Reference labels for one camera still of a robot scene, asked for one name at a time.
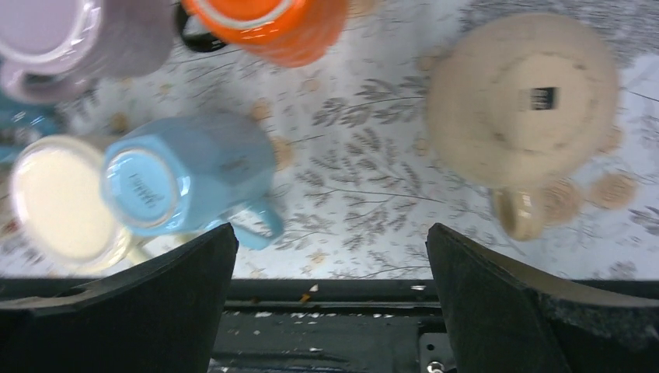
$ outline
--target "orange mug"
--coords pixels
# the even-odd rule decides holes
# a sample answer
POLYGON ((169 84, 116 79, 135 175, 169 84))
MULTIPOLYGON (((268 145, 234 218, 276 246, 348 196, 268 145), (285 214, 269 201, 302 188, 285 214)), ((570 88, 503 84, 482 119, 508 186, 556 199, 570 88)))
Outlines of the orange mug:
POLYGON ((208 47, 218 49, 222 42, 235 44, 274 64, 297 68, 318 60, 336 43, 347 18, 348 2, 182 0, 177 23, 182 33, 187 19, 196 16, 221 40, 206 37, 208 47))

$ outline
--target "mug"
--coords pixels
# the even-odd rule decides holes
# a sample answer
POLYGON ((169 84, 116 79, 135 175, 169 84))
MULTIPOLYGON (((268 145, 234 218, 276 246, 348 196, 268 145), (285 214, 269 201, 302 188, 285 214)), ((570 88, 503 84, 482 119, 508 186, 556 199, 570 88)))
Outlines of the mug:
POLYGON ((150 74, 173 48, 168 0, 20 0, 0 13, 0 85, 25 103, 74 99, 98 78, 150 74), (29 75, 53 77, 29 84, 29 75))
POLYGON ((127 257, 150 259, 147 242, 119 223, 100 196, 103 151, 118 138, 53 135, 20 153, 9 177, 19 230, 55 263, 91 274, 127 257))
POLYGON ((441 161, 492 190, 513 239, 538 238, 542 187, 576 171, 613 129, 619 77, 592 29, 547 13, 473 30, 431 76, 427 125, 441 161))
POLYGON ((58 133, 59 126, 54 117, 55 110, 52 106, 17 103, 0 93, 0 134, 3 137, 2 142, 5 143, 0 145, 0 163, 14 162, 25 148, 16 144, 16 137, 20 132, 25 131, 30 137, 28 141, 58 133))
POLYGON ((336 43, 347 18, 348 2, 182 0, 177 23, 181 33, 188 18, 196 16, 223 42, 235 44, 274 64, 297 68, 318 60, 336 43))
POLYGON ((264 198, 274 172, 273 147, 250 119, 174 117, 145 124, 107 149, 102 192, 118 219, 144 237, 205 231, 247 209, 271 234, 234 226, 235 235, 263 249, 284 231, 264 198))

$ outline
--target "bolt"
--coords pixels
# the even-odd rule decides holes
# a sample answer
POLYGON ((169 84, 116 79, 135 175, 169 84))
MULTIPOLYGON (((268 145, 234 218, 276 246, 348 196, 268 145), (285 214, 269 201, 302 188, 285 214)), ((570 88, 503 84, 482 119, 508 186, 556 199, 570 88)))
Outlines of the bolt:
POLYGON ((428 373, 444 373, 444 365, 439 361, 432 361, 428 364, 428 373))

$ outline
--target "table surface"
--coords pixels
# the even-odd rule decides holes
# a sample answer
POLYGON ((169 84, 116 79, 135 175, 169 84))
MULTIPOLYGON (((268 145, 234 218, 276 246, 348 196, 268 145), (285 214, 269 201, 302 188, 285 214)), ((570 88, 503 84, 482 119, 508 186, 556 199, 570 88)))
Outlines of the table surface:
MULTIPOLYGON (((294 164, 271 192, 287 231, 264 251, 241 249, 235 277, 431 278, 424 242, 439 221, 561 277, 659 278, 659 24, 643 21, 659 16, 659 2, 356 1, 337 45, 304 68, 278 68, 234 47, 191 54, 177 46, 155 74, 101 82, 62 110, 80 134, 233 110, 289 141, 294 164), (595 27, 617 55, 622 89, 608 144, 546 191, 563 223, 522 243, 501 231, 487 190, 443 168, 429 149, 424 97, 432 64, 462 33, 534 10, 595 27)), ((6 201, 3 232, 11 232, 6 201)), ((177 245, 163 237, 148 248, 177 245)), ((0 274, 69 275, 19 236, 0 245, 0 274)))

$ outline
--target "table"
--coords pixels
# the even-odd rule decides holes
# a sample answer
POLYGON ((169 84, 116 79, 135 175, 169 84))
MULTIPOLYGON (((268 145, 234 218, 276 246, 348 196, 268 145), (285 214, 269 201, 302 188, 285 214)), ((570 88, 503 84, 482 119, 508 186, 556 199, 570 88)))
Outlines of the table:
MULTIPOLYGON (((304 68, 278 68, 234 47, 191 54, 177 46, 155 74, 101 82, 61 110, 80 134, 234 110, 290 142, 294 165, 277 174, 271 193, 286 234, 264 251, 241 249, 237 278, 428 279, 424 241, 436 221, 561 277, 659 277, 659 25, 647 21, 659 3, 356 1, 337 45, 304 68), (436 159, 424 97, 432 64, 463 32, 534 10, 595 27, 618 57, 623 87, 608 143, 546 191, 557 224, 522 243, 502 232, 486 189, 436 159)), ((4 232, 15 228, 7 207, 4 232)), ((149 248, 178 244, 165 237, 149 248)), ((69 275, 18 236, 0 246, 0 274, 69 275)))

